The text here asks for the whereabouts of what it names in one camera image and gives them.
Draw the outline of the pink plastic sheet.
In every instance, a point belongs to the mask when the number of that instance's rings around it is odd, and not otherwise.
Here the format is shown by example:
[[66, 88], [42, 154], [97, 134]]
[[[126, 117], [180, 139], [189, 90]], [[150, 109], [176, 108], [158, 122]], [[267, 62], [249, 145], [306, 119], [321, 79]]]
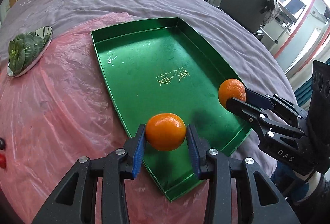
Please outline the pink plastic sheet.
[[10, 78], [1, 58], [1, 190], [20, 220], [31, 223], [81, 156], [106, 156], [127, 139], [94, 52], [91, 31], [131, 21], [107, 13], [62, 31], [26, 75]]

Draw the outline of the green bok choy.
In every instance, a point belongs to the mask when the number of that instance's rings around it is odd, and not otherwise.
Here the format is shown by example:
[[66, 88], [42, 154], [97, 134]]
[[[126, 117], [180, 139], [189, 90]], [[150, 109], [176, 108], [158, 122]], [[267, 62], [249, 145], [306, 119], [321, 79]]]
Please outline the green bok choy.
[[9, 69], [18, 76], [30, 66], [50, 41], [51, 33], [38, 34], [36, 31], [20, 33], [9, 42]]

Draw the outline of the green rectangular tray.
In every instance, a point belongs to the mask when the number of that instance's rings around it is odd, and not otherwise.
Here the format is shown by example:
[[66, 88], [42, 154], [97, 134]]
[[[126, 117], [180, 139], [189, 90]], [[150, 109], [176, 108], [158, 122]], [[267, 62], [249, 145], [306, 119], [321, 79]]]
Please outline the green rectangular tray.
[[231, 155], [251, 125], [225, 110], [220, 84], [236, 71], [178, 17], [126, 22], [92, 31], [107, 90], [129, 137], [160, 113], [174, 113], [211, 147]]

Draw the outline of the red apple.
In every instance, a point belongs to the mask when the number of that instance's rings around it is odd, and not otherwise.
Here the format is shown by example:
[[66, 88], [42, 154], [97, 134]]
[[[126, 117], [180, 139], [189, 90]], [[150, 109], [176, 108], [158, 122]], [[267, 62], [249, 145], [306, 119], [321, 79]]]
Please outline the red apple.
[[0, 154], [0, 168], [6, 168], [6, 157], [3, 154]]

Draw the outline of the dark plum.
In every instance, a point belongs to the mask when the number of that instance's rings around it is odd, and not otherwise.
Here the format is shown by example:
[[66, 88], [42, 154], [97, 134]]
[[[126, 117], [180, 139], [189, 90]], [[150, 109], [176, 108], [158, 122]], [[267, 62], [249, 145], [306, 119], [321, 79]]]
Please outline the dark plum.
[[0, 138], [0, 150], [5, 150], [6, 142], [3, 138]]

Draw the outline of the large orange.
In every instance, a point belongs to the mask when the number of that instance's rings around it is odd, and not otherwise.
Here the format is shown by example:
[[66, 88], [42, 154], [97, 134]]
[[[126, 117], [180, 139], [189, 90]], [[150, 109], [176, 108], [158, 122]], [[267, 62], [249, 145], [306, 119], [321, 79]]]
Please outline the large orange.
[[176, 114], [157, 114], [147, 122], [145, 137], [148, 143], [158, 151], [176, 150], [185, 140], [186, 125]]

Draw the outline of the white enamel plate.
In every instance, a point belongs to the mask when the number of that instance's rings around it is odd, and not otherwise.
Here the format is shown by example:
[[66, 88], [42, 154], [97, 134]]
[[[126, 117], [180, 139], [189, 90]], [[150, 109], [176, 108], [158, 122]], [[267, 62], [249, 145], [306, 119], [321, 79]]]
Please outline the white enamel plate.
[[7, 75], [17, 78], [31, 70], [49, 47], [52, 37], [53, 28], [50, 26], [16, 35], [8, 45]]

